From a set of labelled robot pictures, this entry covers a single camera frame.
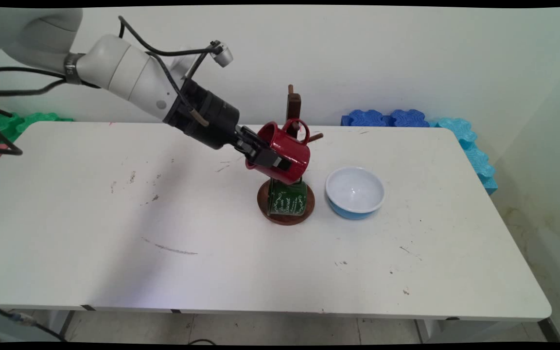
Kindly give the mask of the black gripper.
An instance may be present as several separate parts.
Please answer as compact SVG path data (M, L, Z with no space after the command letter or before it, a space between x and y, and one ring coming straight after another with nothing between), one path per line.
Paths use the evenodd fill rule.
M244 155L248 166L277 168L282 171L291 169L293 163L271 148L269 142L250 128L237 125L240 117L237 108L192 79L185 80L180 91L195 111L209 122L209 126L204 127L196 121L180 97L177 97L163 119L165 124L180 129L186 136L212 149L235 144L235 149Z

